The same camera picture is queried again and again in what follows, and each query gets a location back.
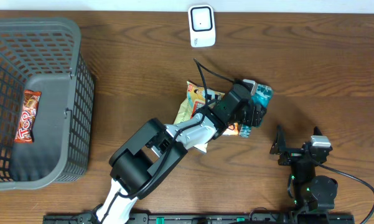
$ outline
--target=plastic laundry basket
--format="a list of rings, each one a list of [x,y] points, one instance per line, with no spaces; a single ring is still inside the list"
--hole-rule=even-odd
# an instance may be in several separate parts
[[[85,173],[94,83],[80,39],[68,19],[0,19],[0,190],[38,189]],[[32,144],[13,141],[24,90],[42,92]]]

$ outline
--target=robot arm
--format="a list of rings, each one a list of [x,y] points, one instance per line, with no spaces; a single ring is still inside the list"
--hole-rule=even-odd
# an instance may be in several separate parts
[[[252,96],[256,89],[254,81],[243,80],[234,83],[232,89],[212,108],[197,111],[188,121],[165,125],[157,119],[148,121],[111,157],[111,190],[104,205],[96,211],[98,221],[103,224],[126,223],[137,199],[143,199],[151,193],[189,149],[218,138],[235,122],[249,127],[258,126],[266,108],[256,106],[253,102]],[[191,128],[185,129],[173,139],[185,127]],[[141,150],[144,146],[151,148],[159,157],[155,163]],[[135,197],[125,198],[120,197],[118,192],[122,195],[133,192],[137,194]]]

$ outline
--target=candy bar wrapper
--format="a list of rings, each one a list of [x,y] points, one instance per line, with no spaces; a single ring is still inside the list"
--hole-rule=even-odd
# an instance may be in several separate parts
[[[18,124],[17,134],[14,142],[16,143],[32,143],[32,127],[36,118],[37,108],[39,107],[39,100],[41,96],[39,91],[25,90],[24,105],[22,107],[22,114]]]

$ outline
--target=white plug-in device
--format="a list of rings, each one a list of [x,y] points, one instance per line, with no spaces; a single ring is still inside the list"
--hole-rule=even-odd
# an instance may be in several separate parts
[[[191,46],[212,46],[216,42],[213,8],[209,5],[192,6],[188,18]]]

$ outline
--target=wood grain surface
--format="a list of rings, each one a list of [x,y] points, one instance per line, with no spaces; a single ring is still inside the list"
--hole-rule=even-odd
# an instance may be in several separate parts
[[[147,120],[172,123],[186,81],[201,83],[193,62],[275,90],[262,127],[249,139],[222,137],[207,155],[190,151],[135,208],[153,213],[249,212],[292,206],[289,167],[269,155],[276,125],[299,147],[318,125],[334,150],[328,166],[374,186],[374,15],[216,13],[217,42],[193,49],[187,13],[0,11],[3,17],[67,17],[82,30],[82,54],[96,78],[91,158],[71,184],[0,192],[0,223],[41,223],[48,213],[80,213],[104,202],[108,160]],[[230,84],[206,75],[208,86]],[[336,212],[360,222],[373,204],[368,188],[339,182]],[[374,223],[374,216],[369,223]]]

